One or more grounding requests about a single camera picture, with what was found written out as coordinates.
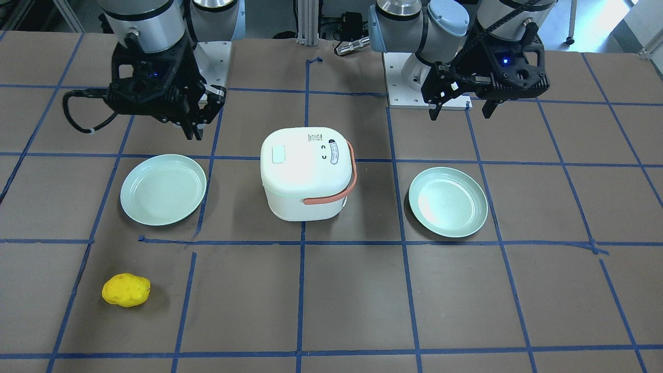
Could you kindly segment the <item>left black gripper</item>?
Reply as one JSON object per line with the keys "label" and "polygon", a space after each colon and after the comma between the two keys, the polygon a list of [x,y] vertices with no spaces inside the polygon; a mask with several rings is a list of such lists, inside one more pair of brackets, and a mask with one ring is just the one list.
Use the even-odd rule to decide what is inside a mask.
{"label": "left black gripper", "polygon": [[550,88],[544,45],[537,34],[519,40],[488,35],[475,45],[467,41],[449,62],[435,62],[422,83],[429,118],[436,121],[443,104],[472,92],[485,100],[483,118],[490,119],[502,100],[535,98]]}

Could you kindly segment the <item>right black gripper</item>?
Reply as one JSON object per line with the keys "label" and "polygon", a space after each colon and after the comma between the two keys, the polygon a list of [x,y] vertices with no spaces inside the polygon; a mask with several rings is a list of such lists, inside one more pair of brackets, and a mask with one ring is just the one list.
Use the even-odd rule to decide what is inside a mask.
{"label": "right black gripper", "polygon": [[201,141],[204,128],[220,113],[227,96],[226,87],[205,88],[204,83],[189,39],[156,53],[116,44],[106,104],[123,115],[179,123],[187,140]]}

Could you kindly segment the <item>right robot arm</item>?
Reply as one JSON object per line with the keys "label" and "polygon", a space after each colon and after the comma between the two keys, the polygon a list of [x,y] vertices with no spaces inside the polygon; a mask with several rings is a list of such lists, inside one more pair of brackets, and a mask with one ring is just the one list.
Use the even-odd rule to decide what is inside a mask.
{"label": "right robot arm", "polygon": [[244,1],[101,1],[118,44],[104,102],[201,140],[227,95],[232,42],[246,36]]}

